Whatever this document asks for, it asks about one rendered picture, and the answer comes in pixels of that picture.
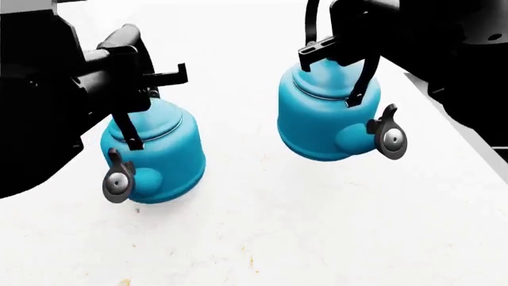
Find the blue non-electric kettle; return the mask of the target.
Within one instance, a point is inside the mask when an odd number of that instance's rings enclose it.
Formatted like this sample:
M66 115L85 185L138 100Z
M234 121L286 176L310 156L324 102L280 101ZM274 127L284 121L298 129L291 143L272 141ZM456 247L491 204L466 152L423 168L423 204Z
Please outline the blue non-electric kettle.
M98 49L128 44L138 49L143 73L155 73L135 25L125 24L115 30ZM162 99L158 87L147 87L147 92L149 109L112 114L102 133L100 146L110 167L102 181L102 192L111 203L127 199L143 204L167 202L197 185L206 169L194 116Z
M307 0L305 46L319 42L319 0ZM407 150L405 131L394 120L398 107L388 105L375 116L381 90L375 78L380 56L340 66L336 54L310 65L300 63L282 76L277 128L283 143L296 154L316 161L339 161L377 150L397 160Z

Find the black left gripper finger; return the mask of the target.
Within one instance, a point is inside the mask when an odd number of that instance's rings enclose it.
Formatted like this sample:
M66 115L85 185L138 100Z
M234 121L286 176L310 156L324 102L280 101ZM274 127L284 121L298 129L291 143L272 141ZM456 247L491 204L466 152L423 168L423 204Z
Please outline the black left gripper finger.
M141 77L142 87L167 87L187 83L186 64L178 64L177 67L177 72L143 74Z

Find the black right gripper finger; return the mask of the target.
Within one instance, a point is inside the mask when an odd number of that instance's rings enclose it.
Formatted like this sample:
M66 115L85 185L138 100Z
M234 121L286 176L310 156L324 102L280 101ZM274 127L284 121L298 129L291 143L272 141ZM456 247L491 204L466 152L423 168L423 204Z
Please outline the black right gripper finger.
M337 52L337 63L345 67L375 55L376 51L371 49L340 49Z
M327 37L319 42L313 42L298 50L301 69L310 72L310 65L320 60L330 58L336 54L338 39Z

